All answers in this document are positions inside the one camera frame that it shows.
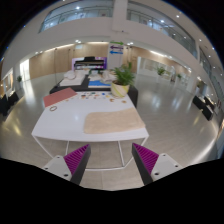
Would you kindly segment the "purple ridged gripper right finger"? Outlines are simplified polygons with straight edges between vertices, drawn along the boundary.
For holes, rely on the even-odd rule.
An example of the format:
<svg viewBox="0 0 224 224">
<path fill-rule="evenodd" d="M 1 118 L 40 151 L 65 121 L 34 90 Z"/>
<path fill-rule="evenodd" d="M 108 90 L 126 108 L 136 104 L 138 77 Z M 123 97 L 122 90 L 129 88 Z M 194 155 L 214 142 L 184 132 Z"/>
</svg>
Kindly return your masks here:
<svg viewBox="0 0 224 224">
<path fill-rule="evenodd" d="M 132 144 L 132 155 L 145 185 L 182 169 L 168 154 L 157 154 L 136 143 Z"/>
</svg>

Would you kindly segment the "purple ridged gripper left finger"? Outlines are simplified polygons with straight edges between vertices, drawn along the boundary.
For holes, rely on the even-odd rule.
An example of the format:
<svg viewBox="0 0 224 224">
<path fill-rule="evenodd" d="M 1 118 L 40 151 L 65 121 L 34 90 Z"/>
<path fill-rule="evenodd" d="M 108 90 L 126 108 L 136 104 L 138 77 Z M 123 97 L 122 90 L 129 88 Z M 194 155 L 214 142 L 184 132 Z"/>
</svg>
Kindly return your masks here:
<svg viewBox="0 0 224 224">
<path fill-rule="evenodd" d="M 91 147 L 87 144 L 70 152 L 68 155 L 55 156 L 43 167 L 43 170 L 79 185 L 90 155 Z"/>
</svg>

